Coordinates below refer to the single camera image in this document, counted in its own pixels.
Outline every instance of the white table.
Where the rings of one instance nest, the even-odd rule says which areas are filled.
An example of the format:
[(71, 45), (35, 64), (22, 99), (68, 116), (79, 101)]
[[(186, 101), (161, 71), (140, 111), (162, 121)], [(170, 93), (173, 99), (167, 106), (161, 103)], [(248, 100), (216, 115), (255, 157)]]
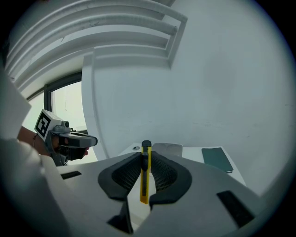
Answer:
[[(139, 147), (139, 150), (133, 150), (134, 147)], [(125, 149), (123, 152), (121, 152), (119, 155), (124, 155), (127, 153), (131, 153), (131, 152), (141, 152), (141, 147), (142, 144), (141, 143), (133, 143), (131, 146), (129, 146), (127, 149)], [(202, 148), (218, 148), (221, 147), (222, 150), (224, 151), (225, 155), (227, 156), (233, 171), (232, 173), (228, 173), (228, 175), (230, 175), (231, 177), (233, 177), (235, 180), (237, 180), (238, 182), (240, 182), (241, 184), (245, 185), (245, 181), (242, 178), (239, 170), (237, 169), (235, 163), (233, 162), (233, 160), (231, 159), (231, 157), (228, 155), (228, 153), (226, 152), (226, 150), (222, 147), (222, 146), (214, 146), (214, 147), (183, 147), (183, 158), (186, 158), (188, 160), (192, 160), (192, 161), (196, 161), (196, 162), (201, 162), (204, 163), (204, 157), (202, 154)]]

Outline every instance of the black slot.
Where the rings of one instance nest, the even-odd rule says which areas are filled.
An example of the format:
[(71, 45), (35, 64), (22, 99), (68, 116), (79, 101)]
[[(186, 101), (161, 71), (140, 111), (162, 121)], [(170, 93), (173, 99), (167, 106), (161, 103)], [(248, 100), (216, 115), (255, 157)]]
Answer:
[(244, 205), (232, 192), (225, 191), (217, 193), (217, 196), (240, 228), (254, 219), (254, 216), (244, 207)]
[(79, 176), (81, 175), (81, 173), (79, 171), (73, 171), (73, 172), (69, 172), (69, 173), (65, 173), (65, 174), (61, 174), (61, 177), (66, 180), (66, 179), (70, 179), (73, 178), (75, 176)]

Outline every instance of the gray tablet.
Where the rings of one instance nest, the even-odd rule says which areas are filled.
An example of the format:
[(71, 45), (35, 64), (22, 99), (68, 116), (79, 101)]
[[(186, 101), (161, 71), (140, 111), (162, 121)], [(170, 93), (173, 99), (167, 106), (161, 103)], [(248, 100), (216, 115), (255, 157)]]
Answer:
[(215, 166), (226, 173), (232, 173), (233, 168), (222, 148), (202, 148), (204, 163)]

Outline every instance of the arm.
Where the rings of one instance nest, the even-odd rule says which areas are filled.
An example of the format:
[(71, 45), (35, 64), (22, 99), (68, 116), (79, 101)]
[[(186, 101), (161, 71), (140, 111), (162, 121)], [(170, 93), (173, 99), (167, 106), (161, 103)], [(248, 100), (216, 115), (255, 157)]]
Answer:
[[(21, 127), (19, 134), (18, 134), (18, 140), (28, 143), (29, 145), (31, 145), (33, 147), (33, 142), (34, 142), (34, 136), (36, 133), (30, 131), (29, 129), (24, 128), (23, 126)], [(37, 152), (41, 155), (46, 155), (46, 156), (50, 156), (49, 153), (46, 150), (44, 141), (39, 137), (36, 136), (35, 139), (35, 147), (34, 147)]]

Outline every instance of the yellow utility knife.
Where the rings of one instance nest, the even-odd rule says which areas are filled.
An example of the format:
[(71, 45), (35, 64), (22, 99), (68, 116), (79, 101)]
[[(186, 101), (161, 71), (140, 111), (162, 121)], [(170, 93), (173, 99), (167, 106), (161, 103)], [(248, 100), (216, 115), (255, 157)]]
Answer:
[(151, 167), (151, 141), (142, 142), (140, 202), (149, 202), (149, 172)]

